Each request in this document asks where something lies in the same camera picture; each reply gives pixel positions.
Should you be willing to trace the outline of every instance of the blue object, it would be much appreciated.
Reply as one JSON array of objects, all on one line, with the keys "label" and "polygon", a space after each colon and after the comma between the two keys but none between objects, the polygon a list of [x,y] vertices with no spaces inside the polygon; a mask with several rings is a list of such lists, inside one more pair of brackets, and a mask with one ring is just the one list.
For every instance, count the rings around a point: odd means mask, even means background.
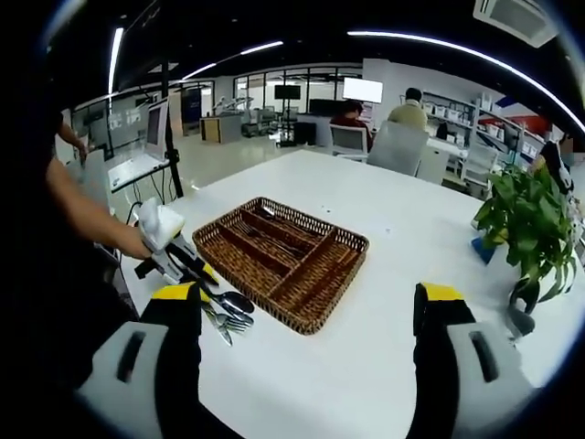
[{"label": "blue object", "polygon": [[486,265],[492,260],[495,249],[486,249],[481,236],[472,240],[472,247]]}]

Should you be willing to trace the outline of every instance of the wicker cutlery tray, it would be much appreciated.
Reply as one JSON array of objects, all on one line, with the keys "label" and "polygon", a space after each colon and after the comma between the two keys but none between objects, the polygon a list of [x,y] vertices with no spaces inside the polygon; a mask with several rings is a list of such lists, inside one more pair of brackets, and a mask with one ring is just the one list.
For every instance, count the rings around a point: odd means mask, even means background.
[{"label": "wicker cutlery tray", "polygon": [[366,258],[364,236],[255,198],[193,233],[197,250],[256,305],[317,332]]}]

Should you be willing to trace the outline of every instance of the man in beige shirt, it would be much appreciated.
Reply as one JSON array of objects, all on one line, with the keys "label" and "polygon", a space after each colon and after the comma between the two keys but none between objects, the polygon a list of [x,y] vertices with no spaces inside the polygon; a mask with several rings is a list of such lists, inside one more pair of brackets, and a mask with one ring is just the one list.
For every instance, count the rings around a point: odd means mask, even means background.
[{"label": "man in beige shirt", "polygon": [[425,131],[427,126],[427,114],[420,107],[422,93],[418,89],[406,90],[406,102],[396,107],[388,116],[388,120],[402,123],[411,128]]}]

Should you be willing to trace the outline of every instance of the person in red shirt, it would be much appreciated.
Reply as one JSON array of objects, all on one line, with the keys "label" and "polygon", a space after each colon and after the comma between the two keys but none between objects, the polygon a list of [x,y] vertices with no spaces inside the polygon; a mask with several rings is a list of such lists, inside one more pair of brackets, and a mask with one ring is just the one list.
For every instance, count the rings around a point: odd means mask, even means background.
[{"label": "person in red shirt", "polygon": [[360,121],[358,117],[363,111],[362,104],[358,101],[345,101],[344,112],[331,119],[331,125],[341,126],[356,126],[358,128],[366,128],[367,134],[367,151],[370,152],[372,149],[372,134],[369,132],[367,125]]}]

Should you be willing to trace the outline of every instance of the ceiling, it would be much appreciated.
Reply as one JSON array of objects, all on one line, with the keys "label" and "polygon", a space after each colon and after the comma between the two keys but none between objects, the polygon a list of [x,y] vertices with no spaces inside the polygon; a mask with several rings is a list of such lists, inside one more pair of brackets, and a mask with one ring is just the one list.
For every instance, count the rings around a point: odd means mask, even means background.
[{"label": "ceiling", "polygon": [[[386,30],[435,37],[500,59],[543,84],[585,120],[579,87],[558,38],[541,48],[532,48],[473,19],[473,0],[411,0],[402,2],[400,10],[389,2],[362,6],[339,1],[257,1],[251,7],[249,2],[237,6],[163,0],[154,2],[135,21],[151,3],[152,0],[89,1],[55,38],[49,67],[65,105],[73,106],[106,93],[113,30],[123,26],[129,30],[122,40],[116,73],[119,88],[159,81],[161,74],[149,71],[160,64],[163,55],[178,63],[171,71],[171,79],[181,79],[212,62],[218,65],[198,76],[239,75],[300,63],[385,58],[473,80],[515,98],[565,130],[573,128],[570,118],[549,98],[487,62],[450,48],[346,34],[348,30]],[[577,2],[572,3],[564,9],[569,17]],[[584,41],[583,29],[580,32],[574,35]],[[243,49],[275,40],[284,44],[228,59]]]}]

